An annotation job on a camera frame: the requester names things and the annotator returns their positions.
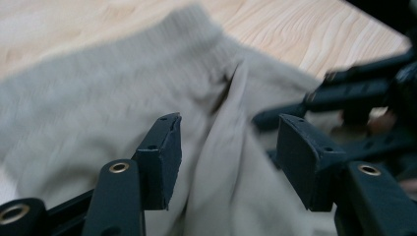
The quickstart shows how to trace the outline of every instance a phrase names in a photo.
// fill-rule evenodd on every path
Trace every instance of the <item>black plastic part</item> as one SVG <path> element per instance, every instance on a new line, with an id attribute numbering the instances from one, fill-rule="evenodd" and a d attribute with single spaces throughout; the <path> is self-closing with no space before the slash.
<path id="1" fill-rule="evenodd" d="M 48 211 L 52 235 L 80 235 L 93 190 Z"/>
<path id="2" fill-rule="evenodd" d="M 389 57 L 368 64 L 356 65 L 343 71 L 329 71 L 325 74 L 322 87 L 368 81 L 369 78 L 392 78 L 399 69 L 411 63 L 414 51 Z"/>
<path id="3" fill-rule="evenodd" d="M 368 166 L 368 173 L 372 174 L 361 171 L 361 165 Z M 380 165 L 363 161 L 348 163 L 344 184 L 364 235 L 417 235 L 417 206 Z"/>
<path id="4" fill-rule="evenodd" d="M 307 94 L 304 104 L 312 112 L 324 112 L 361 107 L 383 107 L 389 89 L 385 79 L 353 83 L 345 86 L 318 88 Z"/>
<path id="5" fill-rule="evenodd" d="M 159 118 L 132 157 L 141 172 L 145 209 L 167 209 L 181 164 L 181 116 Z"/>
<path id="6" fill-rule="evenodd" d="M 330 211 L 331 179 L 340 171 L 346 153 L 304 119 L 280 115 L 277 165 L 282 168 L 304 206 Z"/>
<path id="7" fill-rule="evenodd" d="M 409 0 L 347 0 L 389 27 L 406 34 L 417 25 Z"/>
<path id="8" fill-rule="evenodd" d="M 363 235 L 363 230 L 358 217 L 355 214 L 345 213 L 339 208 L 334 214 L 334 225 L 338 236 Z"/>
<path id="9" fill-rule="evenodd" d="M 409 127 L 417 131 L 417 62 L 401 69 L 395 76 L 394 88 L 397 94 L 395 112 Z"/>
<path id="10" fill-rule="evenodd" d="M 342 146 L 348 153 L 346 160 L 368 160 L 393 152 L 410 151 L 416 147 L 415 135 L 405 129 L 396 129 L 388 133 L 367 138 Z"/>
<path id="11" fill-rule="evenodd" d="M 146 235 L 140 189 L 138 165 L 134 160 L 119 159 L 104 165 L 82 235 Z"/>
<path id="12" fill-rule="evenodd" d="M 303 103 L 287 105 L 280 108 L 263 111 L 257 114 L 253 119 L 252 123 L 260 131 L 276 130 L 279 127 L 279 115 L 288 114 L 297 117 L 304 117 L 307 109 Z"/>
<path id="13" fill-rule="evenodd" d="M 46 209 L 38 199 L 19 199 L 0 206 L 0 235 L 48 235 Z"/>

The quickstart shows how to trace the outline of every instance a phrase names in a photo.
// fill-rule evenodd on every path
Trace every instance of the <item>screw hole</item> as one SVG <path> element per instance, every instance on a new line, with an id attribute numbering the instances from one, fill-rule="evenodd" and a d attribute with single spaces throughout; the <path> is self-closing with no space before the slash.
<path id="1" fill-rule="evenodd" d="M 367 175 L 379 176 L 381 171 L 373 166 L 361 164 L 358 169 Z"/>

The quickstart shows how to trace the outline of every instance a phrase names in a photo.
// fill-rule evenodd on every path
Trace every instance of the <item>wood grain surface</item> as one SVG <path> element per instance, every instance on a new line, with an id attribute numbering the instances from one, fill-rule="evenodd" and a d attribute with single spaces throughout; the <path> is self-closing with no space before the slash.
<path id="1" fill-rule="evenodd" d="M 150 27 L 190 0 L 0 0 L 0 80 L 41 60 Z M 407 40 L 338 0 L 202 0 L 242 43 L 321 78 Z"/>

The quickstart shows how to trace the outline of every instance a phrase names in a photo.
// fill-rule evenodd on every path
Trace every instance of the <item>gray sweatpants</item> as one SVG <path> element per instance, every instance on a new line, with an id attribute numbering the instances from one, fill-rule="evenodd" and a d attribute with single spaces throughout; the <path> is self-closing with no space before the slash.
<path id="1" fill-rule="evenodd" d="M 275 140 L 260 139 L 250 120 L 317 85 L 193 5 L 7 78 L 0 158 L 19 197 L 54 207 L 93 188 L 108 161 L 130 158 L 156 118 L 180 112 L 183 161 L 170 210 L 146 213 L 150 236 L 314 235 L 314 215 L 265 155 Z"/>

